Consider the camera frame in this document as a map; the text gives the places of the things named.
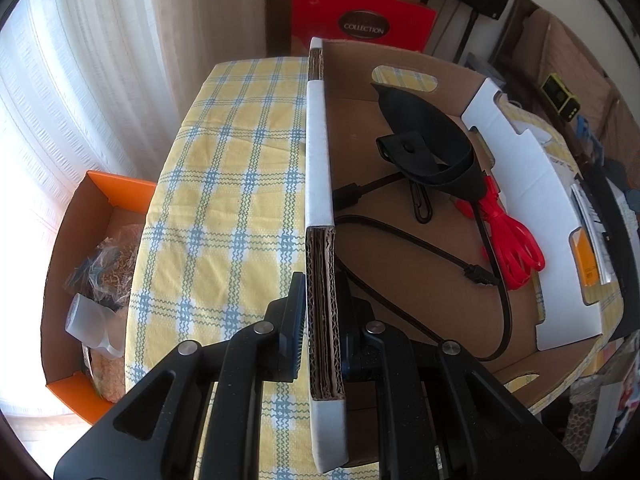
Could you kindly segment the brown cardboard tray box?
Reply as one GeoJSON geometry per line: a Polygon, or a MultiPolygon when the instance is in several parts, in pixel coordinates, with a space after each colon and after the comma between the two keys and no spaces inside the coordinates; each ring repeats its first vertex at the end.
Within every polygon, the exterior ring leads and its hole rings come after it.
{"type": "Polygon", "coordinates": [[[419,53],[312,40],[306,125],[306,274],[311,448],[322,472],[348,466],[340,281],[377,320],[427,344],[453,340],[534,416],[585,367],[603,332],[582,291],[570,236],[582,226],[574,168],[520,126],[488,78],[419,53]],[[375,84],[435,105],[468,136],[484,172],[482,220],[382,159],[390,134],[375,84]]]}

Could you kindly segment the clear plastic cup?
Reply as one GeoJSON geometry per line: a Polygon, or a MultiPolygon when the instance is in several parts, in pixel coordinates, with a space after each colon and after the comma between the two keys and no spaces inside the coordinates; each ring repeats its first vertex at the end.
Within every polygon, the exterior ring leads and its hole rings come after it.
{"type": "Polygon", "coordinates": [[[73,296],[65,321],[66,333],[107,359],[125,353],[126,320],[81,294],[73,296]]]}

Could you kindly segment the plastic bag of snacks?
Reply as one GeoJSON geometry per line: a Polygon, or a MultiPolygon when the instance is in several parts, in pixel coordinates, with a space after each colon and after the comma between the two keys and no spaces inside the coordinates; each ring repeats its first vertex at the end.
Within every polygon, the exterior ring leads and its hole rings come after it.
{"type": "Polygon", "coordinates": [[[143,226],[123,226],[105,237],[66,278],[64,289],[114,312],[128,307],[143,226]]]}

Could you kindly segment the yellow blue plaid tablecloth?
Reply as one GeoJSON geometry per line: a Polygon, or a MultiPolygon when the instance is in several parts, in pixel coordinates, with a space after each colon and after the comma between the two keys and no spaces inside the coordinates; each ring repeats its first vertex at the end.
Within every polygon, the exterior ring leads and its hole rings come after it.
{"type": "Polygon", "coordinates": [[[304,266],[307,62],[216,65],[170,149],[146,214],[125,382],[175,346],[258,321],[304,266]]]}

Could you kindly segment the orange hard drive box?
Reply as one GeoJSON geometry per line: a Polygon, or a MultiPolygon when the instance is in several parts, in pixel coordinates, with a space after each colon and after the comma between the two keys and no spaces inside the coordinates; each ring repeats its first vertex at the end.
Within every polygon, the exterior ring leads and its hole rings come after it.
{"type": "Polygon", "coordinates": [[[570,236],[574,259],[582,287],[592,287],[599,283],[599,271],[596,255],[592,249],[588,233],[584,228],[577,229],[570,236]]]}

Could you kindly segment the white instruction leaflets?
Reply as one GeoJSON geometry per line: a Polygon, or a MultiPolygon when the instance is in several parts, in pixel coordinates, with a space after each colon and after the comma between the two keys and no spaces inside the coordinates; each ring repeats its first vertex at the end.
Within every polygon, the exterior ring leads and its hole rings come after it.
{"type": "Polygon", "coordinates": [[[608,246],[606,246],[608,233],[605,231],[604,224],[596,208],[594,208],[591,203],[584,187],[584,182],[576,178],[570,189],[572,190],[574,201],[579,210],[580,218],[582,218],[582,224],[588,233],[594,261],[598,269],[599,281],[601,284],[611,283],[615,278],[615,271],[612,259],[608,253],[608,246]]]}

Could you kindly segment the yellow green small device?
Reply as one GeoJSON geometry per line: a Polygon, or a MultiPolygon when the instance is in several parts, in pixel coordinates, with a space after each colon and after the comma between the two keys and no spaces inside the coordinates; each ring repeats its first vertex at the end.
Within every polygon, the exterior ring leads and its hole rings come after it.
{"type": "Polygon", "coordinates": [[[541,92],[564,122],[571,122],[578,114],[580,103],[558,74],[551,73],[547,76],[541,85],[541,92]]]}

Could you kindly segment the white sheer curtain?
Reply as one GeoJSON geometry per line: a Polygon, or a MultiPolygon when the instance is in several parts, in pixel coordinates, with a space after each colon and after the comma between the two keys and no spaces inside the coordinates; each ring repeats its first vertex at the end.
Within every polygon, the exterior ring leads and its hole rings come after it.
{"type": "Polygon", "coordinates": [[[215,64],[266,52],[266,0],[20,0],[1,31],[1,407],[63,413],[43,286],[89,170],[154,180],[215,64]]]}

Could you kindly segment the brown cushioned sofa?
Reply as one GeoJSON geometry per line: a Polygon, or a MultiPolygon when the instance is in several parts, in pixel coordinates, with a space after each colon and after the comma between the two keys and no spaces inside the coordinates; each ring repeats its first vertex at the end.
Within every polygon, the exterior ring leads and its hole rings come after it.
{"type": "Polygon", "coordinates": [[[639,125],[613,79],[561,20],[533,0],[514,0],[490,62],[525,107],[547,117],[541,85],[555,73],[577,96],[604,154],[639,166],[639,125]]]}

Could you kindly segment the red collection gift bag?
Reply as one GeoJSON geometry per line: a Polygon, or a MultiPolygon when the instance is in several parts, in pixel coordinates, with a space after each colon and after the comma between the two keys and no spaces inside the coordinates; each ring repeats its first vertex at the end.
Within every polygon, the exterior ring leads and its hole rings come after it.
{"type": "Polygon", "coordinates": [[[292,46],[308,49],[321,38],[421,52],[436,18],[435,10],[405,0],[291,0],[292,46]]]}

